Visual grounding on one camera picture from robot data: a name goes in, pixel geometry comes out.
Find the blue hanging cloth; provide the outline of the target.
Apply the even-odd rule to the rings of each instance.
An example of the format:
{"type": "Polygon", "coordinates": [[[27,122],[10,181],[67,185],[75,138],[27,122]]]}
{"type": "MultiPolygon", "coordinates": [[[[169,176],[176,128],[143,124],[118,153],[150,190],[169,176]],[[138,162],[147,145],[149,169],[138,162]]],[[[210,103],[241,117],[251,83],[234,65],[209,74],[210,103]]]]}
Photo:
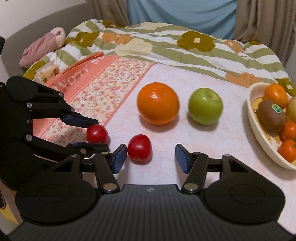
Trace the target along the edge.
{"type": "Polygon", "coordinates": [[[129,0],[131,24],[159,22],[183,26],[215,37],[232,39],[237,1],[230,0],[129,0]]]}

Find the left beige curtain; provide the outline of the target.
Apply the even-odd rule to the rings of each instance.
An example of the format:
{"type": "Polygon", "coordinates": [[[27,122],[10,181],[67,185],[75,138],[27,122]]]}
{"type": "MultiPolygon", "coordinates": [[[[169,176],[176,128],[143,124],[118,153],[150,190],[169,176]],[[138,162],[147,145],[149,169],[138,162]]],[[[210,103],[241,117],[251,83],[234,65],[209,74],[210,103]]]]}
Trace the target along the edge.
{"type": "Polygon", "coordinates": [[[98,20],[110,21],[116,25],[130,26],[126,0],[88,0],[98,20]]]}

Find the red cherry tomato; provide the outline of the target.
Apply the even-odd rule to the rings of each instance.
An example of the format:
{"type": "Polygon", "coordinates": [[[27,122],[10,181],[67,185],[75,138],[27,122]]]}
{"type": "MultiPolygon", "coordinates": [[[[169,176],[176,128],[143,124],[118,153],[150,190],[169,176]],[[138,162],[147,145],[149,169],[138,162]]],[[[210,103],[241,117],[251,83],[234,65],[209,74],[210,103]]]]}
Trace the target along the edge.
{"type": "Polygon", "coordinates": [[[100,124],[92,125],[86,131],[86,140],[89,143],[106,143],[108,140],[108,132],[106,128],[100,124]]]}
{"type": "Polygon", "coordinates": [[[127,153],[133,161],[147,161],[152,154],[152,144],[150,139],[143,134],[135,135],[128,143],[127,153]]]}

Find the grey bed headboard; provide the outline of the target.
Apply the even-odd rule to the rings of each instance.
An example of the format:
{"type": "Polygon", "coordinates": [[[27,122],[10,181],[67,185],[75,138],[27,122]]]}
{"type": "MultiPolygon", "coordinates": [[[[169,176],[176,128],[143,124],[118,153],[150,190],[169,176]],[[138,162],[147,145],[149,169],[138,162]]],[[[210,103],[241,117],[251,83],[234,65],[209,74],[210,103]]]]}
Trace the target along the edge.
{"type": "Polygon", "coordinates": [[[23,75],[19,61],[23,50],[55,27],[62,27],[66,34],[82,22],[95,18],[93,7],[89,3],[79,4],[45,16],[4,38],[1,43],[1,82],[9,77],[23,75]]]}

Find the pink plush toy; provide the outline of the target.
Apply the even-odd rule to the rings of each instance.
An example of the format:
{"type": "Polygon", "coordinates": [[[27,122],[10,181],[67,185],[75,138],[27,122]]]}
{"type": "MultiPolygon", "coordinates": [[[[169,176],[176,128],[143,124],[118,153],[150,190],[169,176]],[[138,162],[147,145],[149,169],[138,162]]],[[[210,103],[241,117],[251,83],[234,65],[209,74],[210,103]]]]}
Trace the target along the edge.
{"type": "Polygon", "coordinates": [[[65,39],[66,34],[63,28],[56,27],[52,29],[24,49],[22,58],[19,61],[20,67],[28,69],[44,55],[61,48],[65,43],[65,39]]]}

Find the cream duck print plate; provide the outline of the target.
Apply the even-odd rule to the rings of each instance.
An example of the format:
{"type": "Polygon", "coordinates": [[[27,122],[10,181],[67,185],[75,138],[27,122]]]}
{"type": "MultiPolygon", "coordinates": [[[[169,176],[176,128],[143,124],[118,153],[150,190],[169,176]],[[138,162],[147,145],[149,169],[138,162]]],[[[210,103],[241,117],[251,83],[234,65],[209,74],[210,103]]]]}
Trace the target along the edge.
{"type": "Polygon", "coordinates": [[[265,128],[257,116],[259,103],[263,101],[265,89],[269,86],[268,83],[255,83],[248,89],[247,113],[251,129],[266,154],[278,165],[283,168],[295,170],[295,165],[289,163],[278,153],[278,148],[282,144],[278,133],[271,132],[265,128]]]}

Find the right beige curtain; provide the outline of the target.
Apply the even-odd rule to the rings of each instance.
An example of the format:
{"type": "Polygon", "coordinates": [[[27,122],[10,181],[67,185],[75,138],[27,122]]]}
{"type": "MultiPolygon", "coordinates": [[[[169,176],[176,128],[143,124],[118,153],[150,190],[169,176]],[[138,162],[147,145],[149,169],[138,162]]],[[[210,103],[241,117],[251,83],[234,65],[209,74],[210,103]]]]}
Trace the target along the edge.
{"type": "Polygon", "coordinates": [[[285,65],[295,43],[295,0],[237,1],[233,38],[266,45],[285,65]]]}

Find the small mandarin orange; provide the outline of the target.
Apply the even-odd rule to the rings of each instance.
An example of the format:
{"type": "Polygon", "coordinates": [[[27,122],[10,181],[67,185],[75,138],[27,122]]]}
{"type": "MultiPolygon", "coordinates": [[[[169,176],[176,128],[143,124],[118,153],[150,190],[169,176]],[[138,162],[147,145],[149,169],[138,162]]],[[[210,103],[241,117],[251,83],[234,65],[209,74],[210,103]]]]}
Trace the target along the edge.
{"type": "Polygon", "coordinates": [[[296,124],[293,121],[287,121],[280,133],[281,138],[285,140],[296,139],[296,124]]]}
{"type": "Polygon", "coordinates": [[[289,163],[295,160],[295,141],[291,139],[284,140],[278,148],[278,153],[289,163]]]}

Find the green striped floral duvet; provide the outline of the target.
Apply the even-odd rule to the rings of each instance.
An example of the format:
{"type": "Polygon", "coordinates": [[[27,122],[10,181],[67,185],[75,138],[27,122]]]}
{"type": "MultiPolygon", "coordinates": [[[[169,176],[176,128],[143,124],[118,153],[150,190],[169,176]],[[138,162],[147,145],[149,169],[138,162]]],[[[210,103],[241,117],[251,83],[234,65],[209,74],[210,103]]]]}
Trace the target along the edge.
{"type": "Polygon", "coordinates": [[[84,21],[70,31],[63,47],[44,55],[25,76],[33,78],[36,69],[50,61],[64,70],[96,52],[175,66],[244,87],[277,83],[295,96],[295,86],[281,61],[266,45],[154,22],[122,27],[97,19],[84,21]]]}

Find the beige curtain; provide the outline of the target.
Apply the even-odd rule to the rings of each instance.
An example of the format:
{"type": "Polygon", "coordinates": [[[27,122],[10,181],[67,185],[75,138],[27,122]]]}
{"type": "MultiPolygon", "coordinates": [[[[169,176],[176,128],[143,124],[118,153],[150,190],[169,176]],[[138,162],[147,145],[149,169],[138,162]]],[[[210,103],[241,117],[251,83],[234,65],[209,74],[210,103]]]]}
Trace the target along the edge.
{"type": "Polygon", "coordinates": [[[116,25],[130,26],[126,0],[88,0],[98,20],[110,21],[116,25]]]}
{"type": "Polygon", "coordinates": [[[295,0],[237,1],[233,38],[266,45],[285,65],[295,43],[295,0]]]}

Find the small green apple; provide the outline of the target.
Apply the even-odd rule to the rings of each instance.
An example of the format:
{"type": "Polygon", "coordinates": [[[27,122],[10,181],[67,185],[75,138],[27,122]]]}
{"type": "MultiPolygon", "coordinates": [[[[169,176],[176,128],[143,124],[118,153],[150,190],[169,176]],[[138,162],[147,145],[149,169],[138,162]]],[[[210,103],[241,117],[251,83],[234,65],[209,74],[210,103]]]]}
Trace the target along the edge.
{"type": "Polygon", "coordinates": [[[209,88],[195,90],[188,101],[189,116],[201,125],[215,124],[223,111],[221,97],[209,88]]]}

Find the brown kiwi with sticker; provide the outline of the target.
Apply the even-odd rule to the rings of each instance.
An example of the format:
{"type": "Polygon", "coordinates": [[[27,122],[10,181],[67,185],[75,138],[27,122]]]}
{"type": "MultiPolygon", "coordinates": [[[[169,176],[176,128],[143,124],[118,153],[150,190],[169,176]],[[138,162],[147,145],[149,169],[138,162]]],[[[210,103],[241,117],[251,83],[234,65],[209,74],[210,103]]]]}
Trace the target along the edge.
{"type": "Polygon", "coordinates": [[[280,106],[270,100],[260,102],[257,115],[271,132],[280,132],[285,126],[285,114],[280,106]]]}

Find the orange on plate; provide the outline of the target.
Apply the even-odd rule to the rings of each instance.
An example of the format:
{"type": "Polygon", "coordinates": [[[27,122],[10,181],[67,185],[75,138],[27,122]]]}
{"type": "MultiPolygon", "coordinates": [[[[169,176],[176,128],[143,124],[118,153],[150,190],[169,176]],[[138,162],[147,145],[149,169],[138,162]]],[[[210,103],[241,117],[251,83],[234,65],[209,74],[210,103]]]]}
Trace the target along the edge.
{"type": "Polygon", "coordinates": [[[280,108],[285,109],[288,103],[287,93],[279,84],[269,85],[264,92],[264,99],[276,103],[280,108]]]}

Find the large yellow red apple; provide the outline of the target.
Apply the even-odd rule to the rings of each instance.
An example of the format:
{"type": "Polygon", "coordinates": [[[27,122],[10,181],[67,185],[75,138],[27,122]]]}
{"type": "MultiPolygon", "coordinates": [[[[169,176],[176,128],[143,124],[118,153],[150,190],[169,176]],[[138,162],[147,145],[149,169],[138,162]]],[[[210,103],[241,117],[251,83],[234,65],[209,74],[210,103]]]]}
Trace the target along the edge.
{"type": "Polygon", "coordinates": [[[296,97],[292,97],[286,107],[285,116],[287,121],[296,123],[296,97]]]}

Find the large orange on cloth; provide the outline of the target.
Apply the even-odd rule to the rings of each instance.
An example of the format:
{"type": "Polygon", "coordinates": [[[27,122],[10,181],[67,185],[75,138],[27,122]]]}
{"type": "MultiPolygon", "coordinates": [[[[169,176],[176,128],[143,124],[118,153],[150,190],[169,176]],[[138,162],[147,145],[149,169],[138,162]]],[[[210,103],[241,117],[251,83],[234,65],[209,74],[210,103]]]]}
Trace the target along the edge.
{"type": "Polygon", "coordinates": [[[179,97],[166,84],[153,82],[145,85],[137,95],[140,116],[153,125],[171,123],[180,109],[179,97]]]}

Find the small patterned tissue pack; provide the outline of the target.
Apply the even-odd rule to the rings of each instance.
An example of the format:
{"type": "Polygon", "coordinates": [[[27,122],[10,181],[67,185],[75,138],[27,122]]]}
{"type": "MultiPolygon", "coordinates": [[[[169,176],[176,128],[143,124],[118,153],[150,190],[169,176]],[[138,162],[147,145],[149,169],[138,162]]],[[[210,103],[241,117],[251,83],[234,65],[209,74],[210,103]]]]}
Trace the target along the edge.
{"type": "Polygon", "coordinates": [[[43,69],[39,69],[34,75],[34,81],[40,84],[45,84],[48,80],[52,79],[59,73],[59,67],[57,65],[50,65],[43,69]]]}

